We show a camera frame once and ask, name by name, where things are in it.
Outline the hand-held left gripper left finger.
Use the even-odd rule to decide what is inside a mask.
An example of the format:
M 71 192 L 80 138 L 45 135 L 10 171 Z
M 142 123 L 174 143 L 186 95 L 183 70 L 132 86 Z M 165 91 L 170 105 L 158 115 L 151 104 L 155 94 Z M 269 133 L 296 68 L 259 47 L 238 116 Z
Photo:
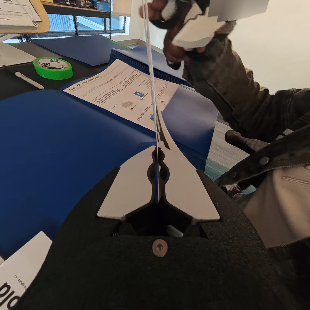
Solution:
M 150 146 L 120 166 L 97 213 L 98 217 L 126 221 L 153 203 L 154 152 L 156 147 Z

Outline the white paper sheet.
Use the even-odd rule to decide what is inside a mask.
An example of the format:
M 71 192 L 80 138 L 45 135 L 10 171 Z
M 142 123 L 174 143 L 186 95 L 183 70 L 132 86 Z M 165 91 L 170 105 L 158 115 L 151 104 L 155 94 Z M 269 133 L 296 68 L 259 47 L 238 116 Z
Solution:
M 157 164 L 156 164 L 156 172 L 157 172 L 157 207 L 161 205 L 161 195 L 162 195 L 162 185 L 160 184 L 160 172 L 161 166 L 159 163 L 159 146 L 162 142 L 160 138 L 161 129 L 159 128 L 161 122 L 163 124 L 163 138 L 166 142 L 172 142 L 173 148 L 177 148 L 173 138 L 171 137 L 169 131 L 166 128 L 164 120 L 161 115 L 161 111 L 157 111 L 157 96 L 155 92 L 155 80 L 154 80 L 154 72 L 153 72 L 153 58 L 152 58 L 152 48 L 151 48 L 151 40 L 149 33 L 149 14 L 148 14 L 148 2 L 142 0 L 142 14 L 143 21 L 145 27 L 145 38 L 146 38 L 146 48 L 147 48 L 147 56 L 148 56 L 148 64 L 149 64 L 149 76 L 151 82 L 151 97 L 152 97 L 152 106 L 153 106 L 153 116 L 154 116 L 154 124 L 155 124 L 155 133 L 156 133 L 156 155 L 157 155 Z

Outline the person's right forearm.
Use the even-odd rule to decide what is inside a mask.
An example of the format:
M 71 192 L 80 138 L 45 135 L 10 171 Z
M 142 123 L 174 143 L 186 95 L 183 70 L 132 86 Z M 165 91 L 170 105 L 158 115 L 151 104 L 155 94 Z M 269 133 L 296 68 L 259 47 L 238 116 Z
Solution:
M 309 88 L 271 94 L 260 86 L 228 38 L 235 25 L 235 21 L 225 22 L 203 53 L 193 53 L 183 77 L 210 98 L 223 119 L 243 137 L 270 143 L 290 130 L 283 141 L 309 145 Z

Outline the stack of blue folders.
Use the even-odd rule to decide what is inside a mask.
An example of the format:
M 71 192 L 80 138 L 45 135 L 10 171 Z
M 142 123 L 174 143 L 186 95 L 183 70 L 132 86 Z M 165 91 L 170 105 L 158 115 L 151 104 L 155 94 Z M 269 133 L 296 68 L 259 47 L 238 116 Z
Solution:
M 174 70 L 168 66 L 164 54 L 159 53 L 153 49 L 151 51 L 153 60 L 153 73 L 155 78 L 166 80 L 179 85 L 182 84 L 185 87 L 192 88 L 192 86 L 182 78 L 184 69 L 183 63 L 181 63 L 181 66 L 178 70 Z M 140 45 L 128 50 L 111 49 L 109 65 L 111 65 L 117 59 L 149 75 L 149 63 L 147 57 L 147 48 L 145 45 Z

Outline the open blue folder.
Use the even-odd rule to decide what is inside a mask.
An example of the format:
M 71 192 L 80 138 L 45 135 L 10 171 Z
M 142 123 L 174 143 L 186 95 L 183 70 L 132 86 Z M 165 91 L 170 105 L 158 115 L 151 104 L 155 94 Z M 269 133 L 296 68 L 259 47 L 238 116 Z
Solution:
M 75 99 L 32 91 L 1 101 L 1 257 L 43 231 L 51 240 L 112 169 L 155 145 L 155 133 Z

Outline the person's beige trousers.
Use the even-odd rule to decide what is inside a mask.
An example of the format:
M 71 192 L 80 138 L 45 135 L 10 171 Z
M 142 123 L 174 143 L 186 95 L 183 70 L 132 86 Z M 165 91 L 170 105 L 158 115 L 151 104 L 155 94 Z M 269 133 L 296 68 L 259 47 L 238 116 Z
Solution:
M 238 202 L 266 248 L 309 238 L 309 165 L 268 172 L 257 190 Z

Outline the printed instruction sheet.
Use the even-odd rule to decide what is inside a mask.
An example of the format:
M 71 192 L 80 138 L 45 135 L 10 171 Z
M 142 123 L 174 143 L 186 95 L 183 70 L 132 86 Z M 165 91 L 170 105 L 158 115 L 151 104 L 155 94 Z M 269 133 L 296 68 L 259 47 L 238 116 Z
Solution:
M 150 76 L 116 59 L 64 93 L 135 130 L 155 137 Z

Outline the row of colourful boxes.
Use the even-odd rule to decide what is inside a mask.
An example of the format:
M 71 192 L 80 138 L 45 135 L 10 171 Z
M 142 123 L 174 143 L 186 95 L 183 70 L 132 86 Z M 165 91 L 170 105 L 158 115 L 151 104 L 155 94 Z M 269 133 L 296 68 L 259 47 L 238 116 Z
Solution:
M 110 1 L 99 0 L 53 0 L 53 3 L 59 5 L 74 6 L 79 8 L 95 9 L 100 11 L 110 11 Z

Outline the flat blue folder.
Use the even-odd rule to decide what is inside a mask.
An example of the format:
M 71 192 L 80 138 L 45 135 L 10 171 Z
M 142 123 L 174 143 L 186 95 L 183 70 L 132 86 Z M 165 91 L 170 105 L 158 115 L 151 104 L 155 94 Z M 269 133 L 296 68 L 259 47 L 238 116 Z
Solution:
M 29 41 L 60 56 L 77 60 L 91 67 L 109 63 L 111 49 L 131 50 L 102 35 L 40 38 Z

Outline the cups title sheet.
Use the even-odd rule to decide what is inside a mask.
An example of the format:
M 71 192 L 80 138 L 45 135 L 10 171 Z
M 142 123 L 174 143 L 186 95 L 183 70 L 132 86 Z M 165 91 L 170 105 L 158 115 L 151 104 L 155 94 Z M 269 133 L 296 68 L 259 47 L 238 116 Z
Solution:
M 14 309 L 36 277 L 52 244 L 42 231 L 0 266 L 0 309 Z

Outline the window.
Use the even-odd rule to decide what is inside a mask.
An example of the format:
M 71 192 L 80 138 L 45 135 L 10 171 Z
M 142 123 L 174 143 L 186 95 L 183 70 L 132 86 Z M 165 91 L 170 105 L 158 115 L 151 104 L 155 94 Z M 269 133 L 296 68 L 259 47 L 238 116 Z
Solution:
M 124 16 L 111 16 L 109 18 L 84 17 L 48 14 L 50 28 L 46 33 L 34 34 L 35 38 L 69 37 L 88 35 L 115 35 L 126 34 L 129 18 Z

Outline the black marker pen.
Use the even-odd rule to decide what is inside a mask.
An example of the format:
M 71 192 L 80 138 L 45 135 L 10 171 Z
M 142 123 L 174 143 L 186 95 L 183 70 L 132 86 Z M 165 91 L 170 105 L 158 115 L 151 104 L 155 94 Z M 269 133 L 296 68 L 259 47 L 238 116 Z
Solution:
M 33 85 L 34 87 L 38 88 L 39 90 L 44 90 L 44 86 L 42 86 L 41 84 L 37 83 L 36 81 L 30 79 L 29 77 L 25 76 L 24 74 L 22 74 L 21 72 L 18 72 L 8 66 L 2 65 L 2 68 L 4 68 L 6 71 L 11 72 L 12 74 L 14 74 L 16 77 L 22 79 L 23 81 Z

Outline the wooden clipboard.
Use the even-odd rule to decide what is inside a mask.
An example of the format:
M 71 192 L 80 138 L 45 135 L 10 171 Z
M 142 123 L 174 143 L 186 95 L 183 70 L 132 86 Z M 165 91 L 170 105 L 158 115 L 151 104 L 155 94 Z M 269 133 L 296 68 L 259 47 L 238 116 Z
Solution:
M 49 17 L 41 1 L 37 1 L 37 0 L 29 0 L 29 1 L 31 2 L 37 14 L 41 18 L 41 22 L 37 23 L 37 27 L 0 26 L 1 34 L 45 33 L 49 30 L 50 28 Z

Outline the white flat device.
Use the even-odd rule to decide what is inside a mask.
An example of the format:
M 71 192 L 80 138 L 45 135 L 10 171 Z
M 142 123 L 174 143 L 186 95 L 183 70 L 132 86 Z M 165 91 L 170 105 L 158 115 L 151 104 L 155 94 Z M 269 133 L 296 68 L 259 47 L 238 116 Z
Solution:
M 35 57 L 17 49 L 9 44 L 3 43 L 7 37 L 10 39 L 13 35 L 2 35 L 1 34 L 1 43 L 0 43 L 0 67 L 19 65 L 32 62 L 35 60 Z

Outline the clipboard instruction page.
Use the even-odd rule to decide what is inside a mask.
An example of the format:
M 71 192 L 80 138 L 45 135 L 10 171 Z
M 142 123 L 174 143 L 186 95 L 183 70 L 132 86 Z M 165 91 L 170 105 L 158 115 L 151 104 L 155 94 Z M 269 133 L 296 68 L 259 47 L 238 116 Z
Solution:
M 41 22 L 40 16 L 29 0 L 1 0 L 1 26 L 29 26 L 37 27 Z

